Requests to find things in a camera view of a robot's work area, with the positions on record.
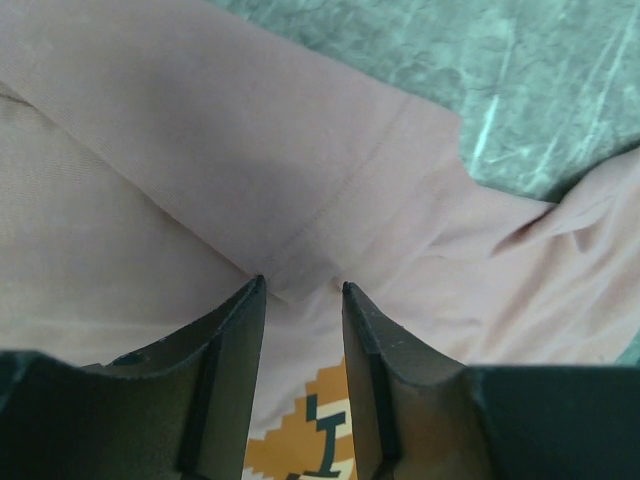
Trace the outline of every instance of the stitching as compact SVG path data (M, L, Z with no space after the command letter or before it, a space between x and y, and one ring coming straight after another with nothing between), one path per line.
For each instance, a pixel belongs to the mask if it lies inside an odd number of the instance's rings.
M342 197L345 195L345 192L349 190L349 187L353 184L353 182L358 177L360 172L369 165L371 160L377 156L380 149L387 143L387 140L389 139L391 132L396 126L398 119L402 116L402 114L406 110L410 100L411 100L411 96L407 94L405 96L405 99L401 102L400 107L398 108L398 111L393 116L393 118L385 128L384 132L382 133L380 140L376 142L376 144L373 146L369 154L365 156L365 160L358 166L355 172L353 172L353 174L351 174L351 176L345 181L344 186L340 189L340 192L337 195L335 195L332 199L330 199L297 233L293 234L289 238L289 240L285 241L283 246L278 250L278 253L273 254L271 257L269 257L265 265L265 270L268 271L269 269L271 269L273 265L276 263L276 261L284 255L284 252L291 246L291 244L295 243L296 240L298 240L300 237L308 233L311 227L318 221L318 219L342 199ZM273 279L273 277L275 277L280 271L282 271L282 269L284 269L292 261L293 261L293 258L290 258L280 268L278 268L276 272L270 275L268 279L269 280Z
M10 93L7 93L6 91L2 91L2 89L0 89L0 99L8 100L10 102L20 103L21 105L26 105L28 107L34 108L33 105L23 100L22 98L14 97Z

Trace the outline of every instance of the orange printed graphic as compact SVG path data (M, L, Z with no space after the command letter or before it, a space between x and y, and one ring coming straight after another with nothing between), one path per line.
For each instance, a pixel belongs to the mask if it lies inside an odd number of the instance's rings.
M357 480L344 360L319 370L306 392L279 429L249 440L246 467L273 480Z

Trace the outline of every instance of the green marble surface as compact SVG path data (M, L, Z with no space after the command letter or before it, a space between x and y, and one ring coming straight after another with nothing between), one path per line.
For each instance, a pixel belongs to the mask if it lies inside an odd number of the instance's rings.
M482 185L558 201L640 144L640 0L209 1L460 114Z

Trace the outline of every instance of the pink fabric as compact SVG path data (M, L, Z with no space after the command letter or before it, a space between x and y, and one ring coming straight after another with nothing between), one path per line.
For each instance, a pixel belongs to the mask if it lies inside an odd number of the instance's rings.
M109 361L262 273L261 435L339 363L343 280L465 362L640 324L640 151L557 206L480 187L453 113L200 0L4 0L0 82L0 348Z

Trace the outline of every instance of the fabric fold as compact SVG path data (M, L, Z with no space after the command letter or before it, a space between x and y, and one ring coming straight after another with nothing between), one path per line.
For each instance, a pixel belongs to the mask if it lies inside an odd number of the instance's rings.
M0 80L288 301L457 161L453 113L199 0L0 13Z

